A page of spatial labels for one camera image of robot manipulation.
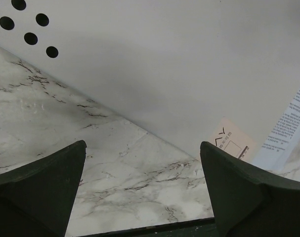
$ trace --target paper sheet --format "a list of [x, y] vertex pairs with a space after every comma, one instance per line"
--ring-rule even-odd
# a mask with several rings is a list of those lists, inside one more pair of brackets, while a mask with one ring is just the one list
[[266, 170], [282, 169], [299, 139], [300, 89], [279, 118], [252, 164]]
[[228, 154], [250, 162], [255, 141], [241, 131], [227, 118], [222, 118], [219, 126], [209, 138], [209, 142]]

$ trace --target ventilation hole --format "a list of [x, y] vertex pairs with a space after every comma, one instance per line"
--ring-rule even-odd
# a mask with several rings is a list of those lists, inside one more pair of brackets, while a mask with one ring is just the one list
[[36, 43], [38, 43], [38, 37], [35, 34], [29, 32], [25, 34], [25, 42], [30, 45], [35, 45]]
[[26, 9], [27, 6], [25, 0], [11, 0], [11, 4], [14, 8], [16, 8], [19, 11]]
[[13, 22], [13, 20], [7, 16], [3, 16], [0, 19], [0, 26], [5, 29], [5, 30], [12, 30], [15, 27], [15, 23]]
[[56, 47], [50, 46], [46, 49], [46, 54], [50, 58], [56, 58], [59, 55], [59, 51], [57, 50]]
[[36, 21], [41, 26], [47, 26], [49, 24], [49, 18], [42, 13], [36, 16]]

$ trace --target marble surface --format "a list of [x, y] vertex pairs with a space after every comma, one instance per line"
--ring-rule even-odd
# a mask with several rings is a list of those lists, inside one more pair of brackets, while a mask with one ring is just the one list
[[213, 216], [199, 160], [0, 48], [0, 174], [81, 139], [68, 236]]

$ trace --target instruction sheet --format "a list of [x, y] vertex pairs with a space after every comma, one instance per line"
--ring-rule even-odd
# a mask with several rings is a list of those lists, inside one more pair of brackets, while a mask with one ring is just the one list
[[265, 170], [282, 169], [299, 140], [300, 89], [279, 118], [252, 164]]

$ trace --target marble veining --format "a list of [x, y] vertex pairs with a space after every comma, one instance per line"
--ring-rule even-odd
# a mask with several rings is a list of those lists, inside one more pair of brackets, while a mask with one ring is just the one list
[[81, 139], [69, 236], [213, 216], [199, 160], [0, 48], [0, 174]]

